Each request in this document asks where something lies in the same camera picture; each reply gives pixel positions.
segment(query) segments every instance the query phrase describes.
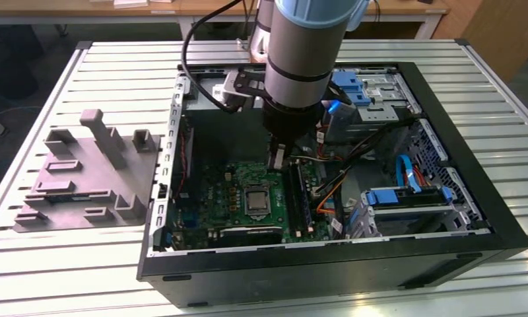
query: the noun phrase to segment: blue plastic latch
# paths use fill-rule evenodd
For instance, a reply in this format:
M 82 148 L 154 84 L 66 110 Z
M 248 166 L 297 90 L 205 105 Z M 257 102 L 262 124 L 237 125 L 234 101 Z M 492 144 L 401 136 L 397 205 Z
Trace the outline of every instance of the blue plastic latch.
M 369 106 L 372 100 L 364 94 L 364 83 L 352 71 L 332 72 L 332 82 L 343 89 L 356 106 Z
M 355 221 L 356 218 L 359 217 L 359 214 L 360 214 L 360 212 L 359 212 L 359 209 L 356 208 L 356 209 L 353 210 L 352 216 L 351 216 L 351 222 L 349 222 L 351 225 L 353 224 L 353 221 Z
M 444 195 L 444 199 L 447 200 L 447 203 L 449 203 L 455 198 L 451 189 L 444 186 L 440 190 L 441 190 L 441 195 Z
M 399 203 L 395 190 L 375 190 L 372 192 L 376 195 L 376 200 L 379 203 Z
M 377 203 L 376 196 L 373 195 L 372 192 L 367 192 L 367 200 L 368 200 L 368 205 L 375 205 Z

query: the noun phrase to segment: red wire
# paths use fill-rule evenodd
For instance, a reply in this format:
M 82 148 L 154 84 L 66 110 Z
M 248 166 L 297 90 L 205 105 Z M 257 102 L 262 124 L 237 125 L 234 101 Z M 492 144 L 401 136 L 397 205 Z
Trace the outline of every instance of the red wire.
M 320 143 L 319 144 L 319 147 L 317 147 L 317 158 L 319 159 L 329 159 L 329 157 L 325 157 L 324 155 L 323 155 L 323 143 Z M 335 156 L 333 157 L 333 159 L 335 160 L 344 160 L 340 156 Z
M 416 167 L 416 166 L 413 167 L 413 172 L 415 172 L 415 175 L 416 175 L 416 177 L 419 179 L 420 185 L 425 186 L 427 183 L 425 183 L 425 180 L 424 180 L 424 175 L 423 175 L 423 173 L 420 173 L 419 167 Z
M 184 133 L 180 134 L 180 142 L 181 142 L 181 147 L 180 147 L 180 156 L 182 159 L 182 180 L 180 181 L 180 186 L 177 187 L 174 199 L 177 198 L 177 195 L 180 195 L 180 192 L 182 191 L 184 187 L 184 182 L 185 182 L 185 170 L 188 169 L 186 163 L 185 163 L 185 140 L 184 140 Z

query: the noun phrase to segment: black cable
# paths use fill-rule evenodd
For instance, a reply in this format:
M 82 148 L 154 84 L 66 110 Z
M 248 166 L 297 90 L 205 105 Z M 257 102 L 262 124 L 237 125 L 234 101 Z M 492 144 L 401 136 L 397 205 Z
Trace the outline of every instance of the black cable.
M 242 9 L 244 9 L 244 24 L 242 24 L 242 34 L 241 39 L 248 35 L 248 9 L 246 9 L 246 0 L 242 0 Z
M 233 0 L 230 1 L 229 4 L 224 5 L 220 9 L 214 10 L 212 13 L 209 13 L 208 15 L 205 15 L 193 25 L 192 28 L 188 32 L 188 35 L 185 36 L 184 39 L 184 45 L 182 45 L 182 56 L 181 56 L 181 63 L 182 63 L 182 70 L 184 70 L 184 74 L 185 76 L 189 78 L 193 86 L 197 88 L 197 91 L 205 96 L 205 98 L 209 100 L 209 102 L 212 104 L 216 105 L 216 107 L 218 109 L 221 109 L 222 111 L 225 111 L 228 114 L 233 114 L 234 112 L 237 112 L 240 105 L 234 106 L 234 107 L 226 107 L 222 103 L 220 103 L 217 101 L 217 99 L 214 99 L 214 97 L 210 95 L 210 93 L 204 89 L 204 87 L 200 85 L 200 83 L 197 82 L 197 80 L 193 78 L 190 70 L 188 68 L 188 46 L 190 44 L 190 40 L 193 37 L 193 34 L 196 33 L 196 30 L 198 29 L 200 25 L 202 23 L 205 23 L 208 20 L 210 20 L 213 17 L 216 17 L 217 15 L 220 15 L 224 11 L 229 10 L 236 4 L 240 3 L 240 1 L 242 0 Z
M 381 20 L 381 9 L 379 7 L 379 1 L 373 0 L 373 3 L 376 4 L 376 17 L 373 18 L 373 22 L 379 22 Z
M 254 15 L 254 23 L 252 23 L 252 31 L 249 33 L 250 37 L 254 36 L 254 31 L 256 31 L 256 21 L 257 21 L 257 14 L 260 13 L 260 7 L 256 8 L 256 15 Z M 250 53 L 250 48 L 252 48 L 252 38 L 248 38 L 248 46 L 246 46 L 246 52 Z
M 248 15 L 246 15 L 246 34 L 245 34 L 246 40 L 248 40 L 248 21 L 249 21 L 249 15 L 250 15 L 252 10 L 254 8 L 254 2 L 256 2 L 256 0 L 252 0 L 252 3 L 249 4 L 249 9 L 248 9 Z M 256 18 L 257 18 L 257 15 L 254 15 L 254 23 L 252 25 L 252 32 L 254 32 Z
M 343 232 L 339 233 L 339 239 L 344 239 L 345 228 L 344 228 L 344 204 L 343 204 L 343 186 L 339 186 L 336 191 L 332 193 L 332 202 L 335 203 L 335 218 L 343 225 Z
M 359 144 L 356 144 L 356 146 L 352 148 L 348 156 L 343 161 L 343 167 L 340 169 L 339 174 L 336 174 L 336 176 L 331 180 L 325 181 L 325 183 L 321 186 L 319 186 L 316 192 L 323 191 L 325 188 L 335 185 L 341 178 L 344 178 L 345 173 L 348 173 L 349 169 L 353 166 L 355 160 L 359 159 L 361 155 L 368 153 L 376 147 L 385 133 L 388 133 L 389 131 L 392 131 L 399 127 L 405 127 L 411 125 L 415 121 L 416 118 L 408 118 L 404 119 L 403 121 L 388 123 L 383 127 L 380 127 L 377 131 L 375 131 L 361 142 L 359 142 Z

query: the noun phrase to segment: green circuit board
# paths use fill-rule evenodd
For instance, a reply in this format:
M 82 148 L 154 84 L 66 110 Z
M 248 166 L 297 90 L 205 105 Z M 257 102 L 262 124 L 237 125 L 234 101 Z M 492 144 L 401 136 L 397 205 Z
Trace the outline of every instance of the green circuit board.
M 317 185 L 312 164 L 301 166 L 308 188 Z M 248 188 L 262 188 L 268 192 L 269 214 L 250 217 L 245 204 Z M 206 248 L 208 232 L 230 227 L 281 227 L 282 243 L 328 240 L 328 224 L 316 222 L 313 233 L 300 237 L 289 233 L 287 199 L 282 175 L 266 170 L 262 163 L 236 162 L 226 165 L 204 165 L 200 183 L 200 209 L 197 225 L 184 230 L 188 249 Z

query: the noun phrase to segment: gray floor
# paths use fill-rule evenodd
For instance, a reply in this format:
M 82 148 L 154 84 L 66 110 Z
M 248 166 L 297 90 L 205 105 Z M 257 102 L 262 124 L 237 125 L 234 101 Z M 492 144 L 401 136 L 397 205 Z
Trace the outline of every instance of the gray floor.
M 204 26 L 196 36 L 198 40 L 233 40 L 241 31 L 240 25 L 228 28 Z M 34 32 L 45 49 L 45 55 L 29 65 L 40 83 L 40 90 L 25 100 L 16 102 L 0 97 L 0 111 L 12 107 L 44 105 L 78 41 L 181 40 L 176 24 L 70 25 L 65 38 L 58 37 L 52 26 L 34 26 Z M 508 86 L 528 107 L 528 61 Z M 0 138 L 0 181 L 37 114 L 38 110 L 28 108 L 10 111 L 0 116 L 1 123 L 9 128 L 9 133 Z

